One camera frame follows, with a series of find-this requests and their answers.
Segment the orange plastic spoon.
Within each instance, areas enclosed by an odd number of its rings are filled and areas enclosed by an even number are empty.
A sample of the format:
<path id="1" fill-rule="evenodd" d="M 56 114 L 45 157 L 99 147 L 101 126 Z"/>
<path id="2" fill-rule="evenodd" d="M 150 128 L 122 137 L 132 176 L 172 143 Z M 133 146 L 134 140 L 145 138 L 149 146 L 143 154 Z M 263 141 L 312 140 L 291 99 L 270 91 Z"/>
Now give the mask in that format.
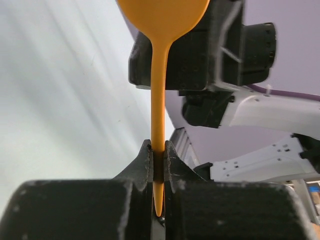
<path id="1" fill-rule="evenodd" d="M 203 17 L 207 0 L 120 0 L 128 20 L 151 42 L 150 71 L 153 200 L 159 217 L 164 198 L 165 89 L 168 55 L 175 40 L 192 30 Z"/>

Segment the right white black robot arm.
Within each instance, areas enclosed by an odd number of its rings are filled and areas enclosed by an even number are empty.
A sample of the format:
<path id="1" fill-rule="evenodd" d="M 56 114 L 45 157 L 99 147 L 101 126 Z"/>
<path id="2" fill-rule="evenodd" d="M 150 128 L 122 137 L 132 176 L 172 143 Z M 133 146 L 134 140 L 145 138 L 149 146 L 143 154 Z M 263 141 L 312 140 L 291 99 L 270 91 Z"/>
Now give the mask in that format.
<path id="1" fill-rule="evenodd" d="M 243 25 L 242 0 L 208 0 L 201 20 L 170 46 L 165 89 L 182 97 L 186 125 L 288 133 L 257 151 L 192 169 L 207 181 L 296 182 L 320 176 L 320 98 L 262 88 L 276 53 L 272 23 Z"/>

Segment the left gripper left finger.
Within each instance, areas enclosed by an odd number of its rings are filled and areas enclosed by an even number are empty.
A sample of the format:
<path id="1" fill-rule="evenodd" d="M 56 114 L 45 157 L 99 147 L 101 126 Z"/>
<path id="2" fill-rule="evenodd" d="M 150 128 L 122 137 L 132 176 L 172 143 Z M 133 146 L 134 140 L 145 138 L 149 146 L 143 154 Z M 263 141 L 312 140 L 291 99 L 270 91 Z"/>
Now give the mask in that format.
<path id="1" fill-rule="evenodd" d="M 13 193 L 0 221 L 3 240 L 149 240 L 151 143 L 112 179 L 31 180 Z"/>

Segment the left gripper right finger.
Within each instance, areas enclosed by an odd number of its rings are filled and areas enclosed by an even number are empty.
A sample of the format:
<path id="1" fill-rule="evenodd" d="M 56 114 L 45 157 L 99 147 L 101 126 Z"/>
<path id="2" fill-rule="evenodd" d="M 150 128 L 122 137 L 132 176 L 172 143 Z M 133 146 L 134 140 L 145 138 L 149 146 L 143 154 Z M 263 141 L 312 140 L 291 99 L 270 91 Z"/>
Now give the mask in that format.
<path id="1" fill-rule="evenodd" d="M 164 151 L 165 237 L 168 240 L 310 240 L 313 227 L 298 196 L 264 182 L 205 180 Z"/>

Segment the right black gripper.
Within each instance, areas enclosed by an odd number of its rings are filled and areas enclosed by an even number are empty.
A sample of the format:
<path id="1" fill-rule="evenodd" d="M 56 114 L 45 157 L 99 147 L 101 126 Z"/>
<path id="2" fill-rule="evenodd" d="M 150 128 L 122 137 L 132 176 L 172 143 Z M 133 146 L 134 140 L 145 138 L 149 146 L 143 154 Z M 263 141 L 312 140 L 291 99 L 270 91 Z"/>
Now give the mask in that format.
<path id="1" fill-rule="evenodd" d="M 276 56 L 273 23 L 244 25 L 244 1 L 212 0 L 200 22 L 170 47 L 167 90 L 231 89 L 265 81 Z"/>

